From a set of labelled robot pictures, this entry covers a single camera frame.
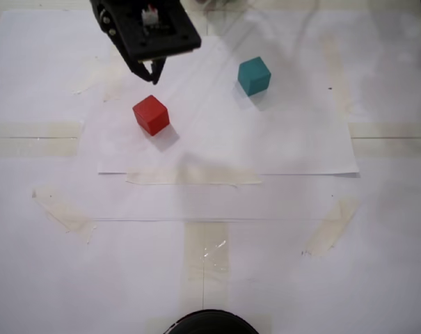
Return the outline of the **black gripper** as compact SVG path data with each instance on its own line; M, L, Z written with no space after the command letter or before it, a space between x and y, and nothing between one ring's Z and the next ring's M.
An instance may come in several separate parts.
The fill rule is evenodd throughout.
M101 30L133 74L154 85L167 57L201 47L201 37L180 1L91 1Z

